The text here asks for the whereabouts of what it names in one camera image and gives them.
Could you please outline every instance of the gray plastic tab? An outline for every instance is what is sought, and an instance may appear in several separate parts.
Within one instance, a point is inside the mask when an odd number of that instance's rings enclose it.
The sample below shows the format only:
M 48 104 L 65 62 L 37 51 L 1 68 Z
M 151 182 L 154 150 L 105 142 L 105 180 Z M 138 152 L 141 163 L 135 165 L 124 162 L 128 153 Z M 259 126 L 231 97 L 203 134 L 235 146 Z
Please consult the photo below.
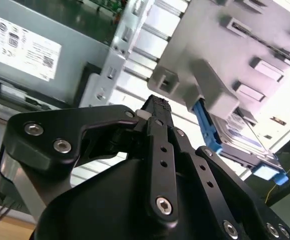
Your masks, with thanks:
M 238 98 L 226 87 L 207 61 L 196 61 L 192 65 L 192 72 L 204 95 L 206 110 L 221 119 L 227 119 L 238 107 Z
M 237 19 L 235 19 L 233 17 L 229 17 L 228 19 L 226 19 L 225 23 L 226 23 L 226 28 L 227 29 L 233 31 L 237 35 L 242 36 L 243 38 L 246 38 L 248 36 L 246 34 L 244 34 L 242 31 L 234 28 L 233 24 L 237 24 L 237 25 L 243 27 L 244 29 L 246 29 L 247 31 L 251 32 L 251 28 L 250 27 L 248 27 L 247 25 L 243 24 L 242 22 L 238 21 Z
M 179 85 L 177 74 L 161 66 L 154 70 L 151 80 L 155 82 L 159 90 L 168 95 L 172 94 Z
M 204 96 L 201 93 L 201 89 L 197 85 L 193 85 L 188 88 L 188 91 L 184 95 L 183 99 L 186 103 L 188 111 L 192 111 L 194 105 L 198 102 L 199 99 L 203 99 Z
M 258 57 L 251 62 L 250 66 L 276 82 L 279 82 L 284 77 L 283 71 Z

